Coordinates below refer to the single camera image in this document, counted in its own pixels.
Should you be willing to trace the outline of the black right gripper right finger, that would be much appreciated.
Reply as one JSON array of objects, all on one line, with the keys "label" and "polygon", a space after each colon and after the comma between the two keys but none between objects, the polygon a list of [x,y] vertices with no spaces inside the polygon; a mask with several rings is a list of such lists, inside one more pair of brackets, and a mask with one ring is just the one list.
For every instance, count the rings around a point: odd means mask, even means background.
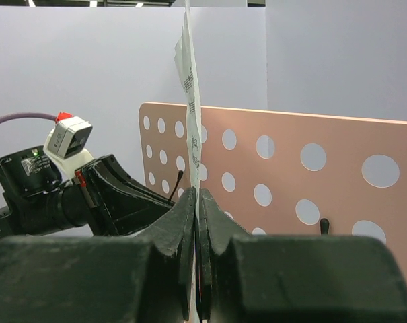
[{"label": "black right gripper right finger", "polygon": [[207,322],[407,322],[407,283],[366,236],[252,235],[199,194],[198,314]]}]

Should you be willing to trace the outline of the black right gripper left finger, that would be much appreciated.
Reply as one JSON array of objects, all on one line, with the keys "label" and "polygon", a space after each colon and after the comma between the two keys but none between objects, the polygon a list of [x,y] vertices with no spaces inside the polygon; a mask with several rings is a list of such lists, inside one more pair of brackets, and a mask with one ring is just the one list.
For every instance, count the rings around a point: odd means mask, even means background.
[{"label": "black right gripper left finger", "polygon": [[184,322],[196,191],[134,237],[0,241],[0,322]]}]

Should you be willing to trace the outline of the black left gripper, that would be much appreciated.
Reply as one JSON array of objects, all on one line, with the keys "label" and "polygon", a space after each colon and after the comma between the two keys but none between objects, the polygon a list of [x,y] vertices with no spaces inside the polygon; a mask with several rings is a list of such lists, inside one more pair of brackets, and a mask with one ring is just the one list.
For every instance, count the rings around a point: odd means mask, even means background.
[{"label": "black left gripper", "polygon": [[114,155],[77,168],[64,188],[61,211],[72,226],[88,225],[95,236],[127,236],[167,213],[174,201],[132,178]]}]

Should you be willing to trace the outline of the pink music stand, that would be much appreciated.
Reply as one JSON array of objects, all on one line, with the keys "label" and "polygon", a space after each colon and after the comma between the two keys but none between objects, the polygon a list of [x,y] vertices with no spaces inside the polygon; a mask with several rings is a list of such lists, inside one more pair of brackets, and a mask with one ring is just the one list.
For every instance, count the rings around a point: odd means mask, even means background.
[{"label": "pink music stand", "polygon": [[369,235],[407,280],[407,121],[202,108],[202,187],[248,231]]}]

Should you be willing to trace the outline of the sheet music page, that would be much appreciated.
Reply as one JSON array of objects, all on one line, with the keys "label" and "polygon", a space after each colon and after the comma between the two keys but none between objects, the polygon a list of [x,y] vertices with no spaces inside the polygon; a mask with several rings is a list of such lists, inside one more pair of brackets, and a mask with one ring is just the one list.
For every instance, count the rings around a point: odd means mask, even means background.
[{"label": "sheet music page", "polygon": [[189,161],[189,179],[191,187],[196,190],[195,218],[196,233],[200,233],[200,163],[201,163],[201,102],[194,44],[192,39],[190,2],[184,2],[184,24],[182,34],[176,43],[174,61],[184,94],[186,96],[186,144]]}]

